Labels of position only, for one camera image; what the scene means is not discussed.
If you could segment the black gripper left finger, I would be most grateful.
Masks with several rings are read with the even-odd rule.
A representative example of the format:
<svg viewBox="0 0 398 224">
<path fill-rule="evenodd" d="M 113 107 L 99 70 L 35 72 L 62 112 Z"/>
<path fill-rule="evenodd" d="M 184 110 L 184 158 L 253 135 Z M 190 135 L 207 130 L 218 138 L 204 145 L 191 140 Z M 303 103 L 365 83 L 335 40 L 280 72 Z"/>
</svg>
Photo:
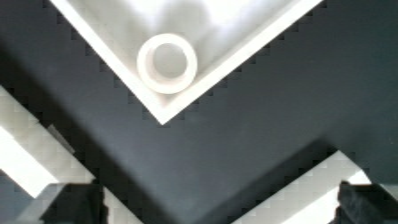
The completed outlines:
<svg viewBox="0 0 398 224">
<path fill-rule="evenodd" d="M 102 187 L 97 184 L 69 183 L 38 220 L 44 224 L 108 224 Z"/>
</svg>

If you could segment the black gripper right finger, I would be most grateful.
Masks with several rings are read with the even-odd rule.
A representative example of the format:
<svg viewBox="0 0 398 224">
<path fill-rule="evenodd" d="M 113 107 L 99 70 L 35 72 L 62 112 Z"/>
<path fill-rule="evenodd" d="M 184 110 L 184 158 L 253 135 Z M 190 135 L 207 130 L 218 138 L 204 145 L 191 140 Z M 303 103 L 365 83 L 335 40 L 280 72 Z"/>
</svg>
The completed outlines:
<svg viewBox="0 0 398 224">
<path fill-rule="evenodd" d="M 342 181 L 328 224 L 398 224 L 398 185 Z"/>
</svg>

